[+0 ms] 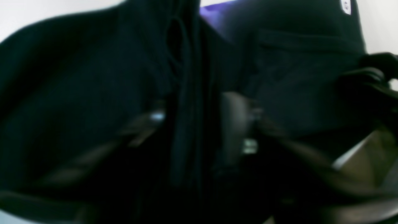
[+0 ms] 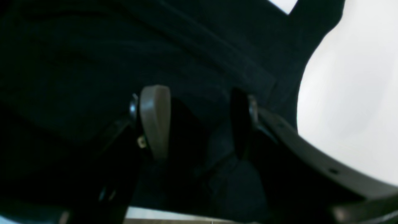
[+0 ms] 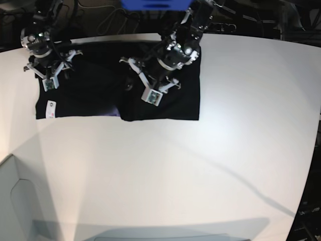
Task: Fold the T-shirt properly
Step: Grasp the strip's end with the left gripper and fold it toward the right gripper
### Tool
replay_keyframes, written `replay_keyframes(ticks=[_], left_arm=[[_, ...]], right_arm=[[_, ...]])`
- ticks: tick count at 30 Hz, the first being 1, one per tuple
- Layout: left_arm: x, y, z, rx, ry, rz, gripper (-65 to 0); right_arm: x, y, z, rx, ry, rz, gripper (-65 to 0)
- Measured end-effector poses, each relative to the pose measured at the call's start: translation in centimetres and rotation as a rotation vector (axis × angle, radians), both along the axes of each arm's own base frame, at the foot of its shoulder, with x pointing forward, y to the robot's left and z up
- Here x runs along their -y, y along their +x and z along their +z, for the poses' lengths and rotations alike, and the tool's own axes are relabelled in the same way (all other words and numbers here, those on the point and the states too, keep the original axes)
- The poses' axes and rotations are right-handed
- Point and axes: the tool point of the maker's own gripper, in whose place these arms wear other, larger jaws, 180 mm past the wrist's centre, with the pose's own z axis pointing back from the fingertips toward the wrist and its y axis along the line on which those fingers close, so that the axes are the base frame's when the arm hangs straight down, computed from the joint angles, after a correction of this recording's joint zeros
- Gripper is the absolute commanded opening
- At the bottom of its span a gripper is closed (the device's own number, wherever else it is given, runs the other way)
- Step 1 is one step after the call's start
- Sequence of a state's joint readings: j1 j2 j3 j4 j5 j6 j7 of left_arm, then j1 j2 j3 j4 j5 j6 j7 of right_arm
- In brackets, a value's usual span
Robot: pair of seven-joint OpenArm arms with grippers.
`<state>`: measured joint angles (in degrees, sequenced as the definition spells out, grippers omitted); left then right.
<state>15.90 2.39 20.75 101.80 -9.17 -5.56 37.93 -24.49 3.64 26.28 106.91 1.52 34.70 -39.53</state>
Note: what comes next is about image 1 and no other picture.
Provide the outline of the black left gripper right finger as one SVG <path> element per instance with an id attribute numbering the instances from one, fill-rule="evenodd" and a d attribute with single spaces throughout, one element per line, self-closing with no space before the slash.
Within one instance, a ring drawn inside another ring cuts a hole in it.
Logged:
<path id="1" fill-rule="evenodd" d="M 221 95 L 223 158 L 237 171 L 225 208 L 239 224 L 396 224 L 397 196 L 333 169 L 319 151 L 279 135 L 256 102 Z"/>

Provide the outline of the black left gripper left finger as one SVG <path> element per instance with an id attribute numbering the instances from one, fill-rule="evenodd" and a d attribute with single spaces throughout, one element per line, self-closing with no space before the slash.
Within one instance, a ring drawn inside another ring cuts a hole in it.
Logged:
<path id="1" fill-rule="evenodd" d="M 160 100 L 149 111 L 131 120 L 115 138 L 107 143 L 88 150 L 50 172 L 32 185 L 36 193 L 64 193 L 80 188 L 95 176 L 113 156 L 139 148 L 147 141 L 167 118 L 168 101 Z"/>

